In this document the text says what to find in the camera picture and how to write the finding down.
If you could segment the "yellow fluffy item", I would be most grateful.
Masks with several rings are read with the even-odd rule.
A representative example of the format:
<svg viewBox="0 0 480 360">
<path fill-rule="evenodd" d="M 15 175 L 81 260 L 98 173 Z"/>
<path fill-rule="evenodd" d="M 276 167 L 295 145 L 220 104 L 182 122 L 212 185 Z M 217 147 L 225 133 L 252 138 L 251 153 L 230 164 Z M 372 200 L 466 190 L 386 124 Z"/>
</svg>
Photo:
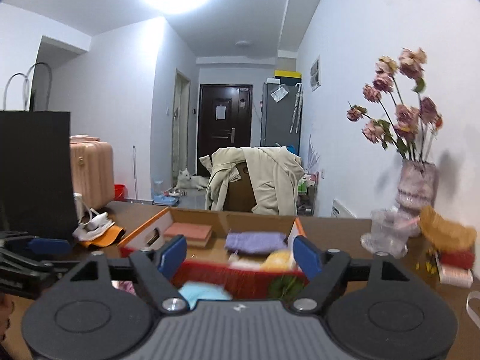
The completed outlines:
<svg viewBox="0 0 480 360">
<path fill-rule="evenodd" d="M 289 272 L 297 269 L 293 253 L 289 250 L 277 250 L 265 259 L 260 265 L 265 272 Z"/>
</svg>

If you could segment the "orange cloth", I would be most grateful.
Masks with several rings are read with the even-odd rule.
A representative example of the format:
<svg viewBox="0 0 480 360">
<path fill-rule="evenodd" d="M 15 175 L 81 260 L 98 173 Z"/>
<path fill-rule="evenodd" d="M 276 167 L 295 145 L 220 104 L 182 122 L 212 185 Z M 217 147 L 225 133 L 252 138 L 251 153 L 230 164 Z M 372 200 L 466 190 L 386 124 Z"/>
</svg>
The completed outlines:
<svg viewBox="0 0 480 360">
<path fill-rule="evenodd" d="M 94 238 L 91 241 L 81 241 L 80 244 L 85 247 L 98 247 L 105 248 L 112 244 L 115 244 L 125 234 L 125 230 L 120 226 L 113 224 L 103 235 Z"/>
</svg>

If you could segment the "dried pink roses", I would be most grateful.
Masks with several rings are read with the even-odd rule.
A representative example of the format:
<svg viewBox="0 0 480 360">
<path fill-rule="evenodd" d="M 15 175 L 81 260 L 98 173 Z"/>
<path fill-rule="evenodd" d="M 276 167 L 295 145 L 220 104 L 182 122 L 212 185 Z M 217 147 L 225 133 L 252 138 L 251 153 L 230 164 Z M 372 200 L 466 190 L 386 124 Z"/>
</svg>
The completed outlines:
<svg viewBox="0 0 480 360">
<path fill-rule="evenodd" d="M 393 59 L 380 57 L 371 83 L 362 89 L 363 99 L 382 108 L 375 117 L 362 105 L 349 105 L 346 118 L 352 123 L 365 122 L 361 132 L 372 144 L 383 149 L 393 146 L 401 158 L 426 163 L 433 140 L 443 128 L 443 116 L 431 97 L 425 96 L 427 53 L 421 48 L 404 48 Z M 416 102 L 409 105 L 400 92 L 398 76 L 411 80 Z"/>
</svg>

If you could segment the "yellow box on fridge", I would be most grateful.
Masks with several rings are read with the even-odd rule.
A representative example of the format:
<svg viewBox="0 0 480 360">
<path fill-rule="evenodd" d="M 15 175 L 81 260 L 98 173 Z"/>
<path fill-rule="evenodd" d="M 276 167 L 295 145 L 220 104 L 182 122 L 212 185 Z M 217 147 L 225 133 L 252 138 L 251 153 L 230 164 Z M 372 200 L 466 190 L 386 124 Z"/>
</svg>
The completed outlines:
<svg viewBox="0 0 480 360">
<path fill-rule="evenodd" d="M 302 74 L 300 72 L 293 72 L 293 71 L 285 71 L 285 70 L 275 70 L 274 71 L 275 77 L 284 77 L 284 78 L 292 78 L 300 80 L 302 78 Z"/>
</svg>

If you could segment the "pink glass vase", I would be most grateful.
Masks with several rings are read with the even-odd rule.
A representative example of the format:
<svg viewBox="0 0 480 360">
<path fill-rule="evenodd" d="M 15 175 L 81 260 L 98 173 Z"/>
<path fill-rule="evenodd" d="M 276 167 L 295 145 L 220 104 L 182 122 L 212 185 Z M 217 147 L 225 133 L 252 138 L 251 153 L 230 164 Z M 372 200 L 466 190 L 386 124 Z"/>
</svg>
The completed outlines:
<svg viewBox="0 0 480 360">
<path fill-rule="evenodd" d="M 426 206 L 434 206 L 439 171 L 433 163 L 403 160 L 395 201 L 399 212 L 410 218 L 419 216 Z"/>
</svg>

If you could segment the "white dog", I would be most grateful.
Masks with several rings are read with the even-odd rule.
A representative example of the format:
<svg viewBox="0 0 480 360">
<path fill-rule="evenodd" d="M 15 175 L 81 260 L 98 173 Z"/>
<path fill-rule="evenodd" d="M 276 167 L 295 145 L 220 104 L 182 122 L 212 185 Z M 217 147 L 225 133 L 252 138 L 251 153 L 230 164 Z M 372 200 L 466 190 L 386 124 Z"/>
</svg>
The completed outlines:
<svg viewBox="0 0 480 360">
<path fill-rule="evenodd" d="M 176 189 L 204 190 L 208 187 L 208 178 L 201 175 L 191 175 L 188 169 L 179 171 L 176 178 Z"/>
</svg>

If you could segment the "red bucket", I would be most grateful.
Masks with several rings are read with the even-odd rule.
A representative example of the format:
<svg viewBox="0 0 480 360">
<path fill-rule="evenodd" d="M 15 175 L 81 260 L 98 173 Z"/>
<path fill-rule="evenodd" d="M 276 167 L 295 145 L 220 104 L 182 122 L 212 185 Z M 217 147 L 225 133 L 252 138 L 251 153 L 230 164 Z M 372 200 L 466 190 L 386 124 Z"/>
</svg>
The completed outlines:
<svg viewBox="0 0 480 360">
<path fill-rule="evenodd" d="M 115 192 L 115 201 L 123 202 L 125 200 L 125 191 L 126 187 L 123 184 L 115 184 L 114 185 L 114 192 Z"/>
</svg>

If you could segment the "blue pet feeder tray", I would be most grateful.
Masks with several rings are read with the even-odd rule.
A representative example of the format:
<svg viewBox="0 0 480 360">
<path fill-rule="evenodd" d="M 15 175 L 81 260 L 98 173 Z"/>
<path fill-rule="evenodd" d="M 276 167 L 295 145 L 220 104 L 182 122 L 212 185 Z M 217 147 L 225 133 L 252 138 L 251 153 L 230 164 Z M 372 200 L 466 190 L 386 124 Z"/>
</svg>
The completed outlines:
<svg viewBox="0 0 480 360">
<path fill-rule="evenodd" d="M 181 194 L 177 191 L 164 191 L 160 195 L 155 195 L 152 204 L 155 206 L 177 206 L 180 202 Z"/>
</svg>

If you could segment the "grey refrigerator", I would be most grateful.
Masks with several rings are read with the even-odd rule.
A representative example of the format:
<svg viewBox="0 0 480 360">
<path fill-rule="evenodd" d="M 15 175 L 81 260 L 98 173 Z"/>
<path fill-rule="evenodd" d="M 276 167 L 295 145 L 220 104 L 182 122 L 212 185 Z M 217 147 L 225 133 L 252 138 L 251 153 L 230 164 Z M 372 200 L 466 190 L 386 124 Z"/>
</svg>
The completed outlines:
<svg viewBox="0 0 480 360">
<path fill-rule="evenodd" d="M 265 83 L 261 107 L 260 145 L 286 147 L 299 154 L 301 107 L 300 84 Z"/>
</svg>

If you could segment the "dark entrance door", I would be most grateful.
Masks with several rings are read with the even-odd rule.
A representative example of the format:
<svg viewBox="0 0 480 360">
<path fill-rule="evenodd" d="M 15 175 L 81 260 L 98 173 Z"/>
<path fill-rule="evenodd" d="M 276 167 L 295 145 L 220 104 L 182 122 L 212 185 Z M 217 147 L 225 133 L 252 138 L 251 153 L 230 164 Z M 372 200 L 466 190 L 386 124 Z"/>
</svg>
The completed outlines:
<svg viewBox="0 0 480 360">
<path fill-rule="evenodd" d="M 201 85 L 197 173 L 208 176 L 200 158 L 219 148 L 251 145 L 252 85 Z"/>
</svg>

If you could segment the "brown wooden chair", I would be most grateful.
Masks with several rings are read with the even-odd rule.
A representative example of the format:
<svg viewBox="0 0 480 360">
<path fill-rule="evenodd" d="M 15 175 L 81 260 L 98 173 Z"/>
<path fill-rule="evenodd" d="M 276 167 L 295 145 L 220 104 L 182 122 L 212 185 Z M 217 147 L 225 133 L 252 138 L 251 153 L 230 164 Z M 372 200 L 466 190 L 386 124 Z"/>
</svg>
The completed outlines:
<svg viewBox="0 0 480 360">
<path fill-rule="evenodd" d="M 236 169 L 240 179 L 229 183 L 223 210 L 252 213 L 256 206 L 256 198 L 247 164 L 245 162 L 239 163 L 236 165 Z"/>
</svg>

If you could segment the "light blue fluffy toy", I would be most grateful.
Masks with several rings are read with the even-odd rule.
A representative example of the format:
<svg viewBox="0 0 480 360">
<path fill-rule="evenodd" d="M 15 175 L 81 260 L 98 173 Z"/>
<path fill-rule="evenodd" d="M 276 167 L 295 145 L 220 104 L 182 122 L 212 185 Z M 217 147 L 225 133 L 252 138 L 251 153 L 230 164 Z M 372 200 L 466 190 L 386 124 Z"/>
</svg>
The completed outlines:
<svg viewBox="0 0 480 360">
<path fill-rule="evenodd" d="M 179 294 L 187 300 L 191 310 L 198 301 L 230 301 L 233 297 L 221 286 L 210 283 L 187 281 L 179 289 Z"/>
</svg>

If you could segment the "beige coat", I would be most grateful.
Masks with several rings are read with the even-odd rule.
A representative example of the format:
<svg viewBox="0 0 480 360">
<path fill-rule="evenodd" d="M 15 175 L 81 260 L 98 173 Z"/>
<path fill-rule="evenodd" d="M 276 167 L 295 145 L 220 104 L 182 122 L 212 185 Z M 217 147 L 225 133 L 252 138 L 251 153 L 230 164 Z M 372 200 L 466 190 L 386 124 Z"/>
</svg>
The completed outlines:
<svg viewBox="0 0 480 360">
<path fill-rule="evenodd" d="M 302 159 L 287 147 L 227 147 L 200 158 L 210 173 L 205 208 L 223 211 L 228 187 L 241 180 L 237 170 L 246 164 L 258 215 L 296 215 L 298 184 L 304 176 Z"/>
</svg>

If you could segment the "wall electrical panel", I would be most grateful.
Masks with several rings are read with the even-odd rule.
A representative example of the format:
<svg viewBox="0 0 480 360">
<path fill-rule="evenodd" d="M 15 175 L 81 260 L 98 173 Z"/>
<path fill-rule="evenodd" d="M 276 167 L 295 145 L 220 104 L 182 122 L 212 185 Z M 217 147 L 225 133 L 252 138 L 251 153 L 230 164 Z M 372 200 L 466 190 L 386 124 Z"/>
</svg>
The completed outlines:
<svg viewBox="0 0 480 360">
<path fill-rule="evenodd" d="M 310 67 L 310 86 L 312 92 L 317 90 L 321 85 L 320 79 L 320 56 L 318 56 Z"/>
</svg>

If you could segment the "purple knitted pouch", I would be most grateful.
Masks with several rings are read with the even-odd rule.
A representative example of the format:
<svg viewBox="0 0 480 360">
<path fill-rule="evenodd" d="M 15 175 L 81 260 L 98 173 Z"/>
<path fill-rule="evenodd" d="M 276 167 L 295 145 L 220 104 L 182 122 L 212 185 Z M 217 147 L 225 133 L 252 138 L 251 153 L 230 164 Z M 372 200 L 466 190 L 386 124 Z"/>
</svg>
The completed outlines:
<svg viewBox="0 0 480 360">
<path fill-rule="evenodd" d="M 224 248 L 232 253 L 265 255 L 287 248 L 286 237 L 280 232 L 231 232 Z"/>
</svg>

